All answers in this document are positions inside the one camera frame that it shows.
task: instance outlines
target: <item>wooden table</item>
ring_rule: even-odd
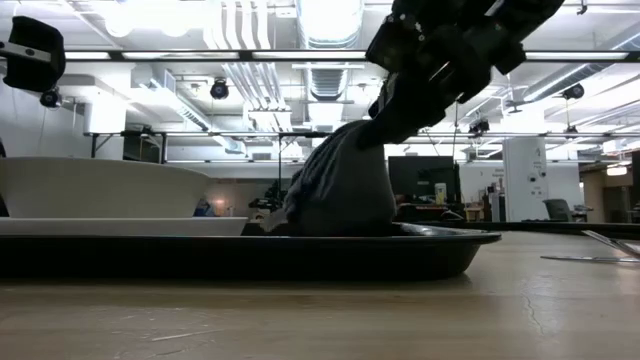
[[[506,233],[432,283],[3,283],[0,359],[638,359],[640,267],[539,258],[611,252]]]

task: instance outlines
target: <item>white tray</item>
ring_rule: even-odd
[[[190,219],[0,218],[0,235],[240,236],[245,217]]]

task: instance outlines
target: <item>gray cloth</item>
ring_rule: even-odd
[[[366,123],[336,130],[294,175],[284,212],[298,233],[336,236],[391,224],[396,209],[384,146],[356,148]]]

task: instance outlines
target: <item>office chair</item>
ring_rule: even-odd
[[[565,199],[549,199],[543,201],[552,221],[573,222],[573,215]]]

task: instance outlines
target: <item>ceiling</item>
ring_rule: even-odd
[[[170,0],[155,0],[152,3],[160,4]],[[242,13],[240,4],[236,12],[237,34],[240,36]],[[525,42],[527,50],[604,50],[607,42],[631,28],[638,27],[640,32],[640,0],[627,1],[589,1],[589,10],[584,15],[577,15],[578,1],[566,1],[565,5],[551,20],[545,23]],[[179,24],[188,28],[183,36],[171,37],[163,33],[158,27],[147,26],[136,28],[124,37],[114,37],[106,29],[105,17],[109,9],[117,6],[116,1],[50,1],[50,0],[22,0],[0,1],[0,36],[7,37],[11,27],[11,17],[14,14],[26,15],[37,18],[58,28],[65,37],[65,46],[70,50],[108,50],[114,48],[127,50],[157,50],[157,49],[207,49],[203,40],[203,27],[214,23],[215,19],[206,1],[181,1],[175,14],[171,14],[164,20],[164,24]],[[295,18],[295,4],[291,0],[269,0],[268,6],[268,39],[275,49],[299,49],[300,37],[297,31],[297,19]],[[356,48],[365,49],[375,35],[379,24],[388,14],[389,0],[365,0],[365,11],[362,20],[362,28]],[[332,117],[329,121],[319,117],[310,118],[310,97],[305,86],[305,71],[292,68],[292,63],[276,63],[275,69],[282,88],[286,104],[291,109],[291,124],[294,127],[313,129],[319,124],[327,122],[339,124],[362,119],[366,115],[367,108],[374,100],[385,72],[372,64],[363,64],[361,69],[349,71],[347,90],[340,99],[343,109],[338,118]],[[514,70],[510,77],[495,72],[492,84],[482,91],[476,98],[464,105],[460,105],[456,111],[452,106],[447,111],[447,118],[432,129],[432,131],[451,132],[454,130],[456,113],[462,131],[466,132],[469,122],[478,116],[486,117],[492,124],[492,131],[505,129],[505,118],[512,114],[508,107],[493,106],[480,108],[480,114],[472,110],[485,102],[491,96],[500,96],[509,100],[511,94],[517,96],[519,91],[538,83],[549,75],[562,70],[565,64],[534,64],[526,63]],[[218,126],[224,126],[222,130],[248,130],[250,123],[244,112],[245,100],[229,80],[230,95],[225,100],[213,100],[209,95],[209,88],[214,78],[224,77],[225,70],[220,63],[157,63],[152,66],[154,74],[162,74],[169,71],[177,80],[176,92],[184,97],[191,106],[207,117],[218,119]],[[545,131],[563,131],[567,122],[574,123],[581,119],[593,118],[604,114],[620,105],[640,99],[640,83],[634,80],[640,73],[640,64],[619,64],[609,67],[581,84],[585,87],[585,96],[578,101],[547,98],[531,105],[525,105],[518,114],[520,128],[523,132],[530,132],[529,117],[531,119],[542,116],[544,120],[541,126]],[[187,128],[182,118],[173,109],[165,104],[150,102],[141,96],[141,89],[130,86],[130,81],[114,80],[118,74],[130,76],[132,66],[130,64],[69,64],[67,73],[92,75],[102,79],[116,91],[129,98],[136,104],[138,111],[129,111],[127,121],[129,123],[147,123],[158,130],[182,131]],[[581,131],[601,132],[621,128],[626,124],[634,124],[640,121],[640,107],[638,111],[631,109],[623,116],[613,116],[604,121],[593,122],[588,127],[579,128]],[[519,128],[511,126],[509,131],[518,131]],[[593,147],[598,144],[597,139],[584,141],[579,150]],[[181,139],[180,143],[194,146],[211,146],[211,143],[201,139]]]

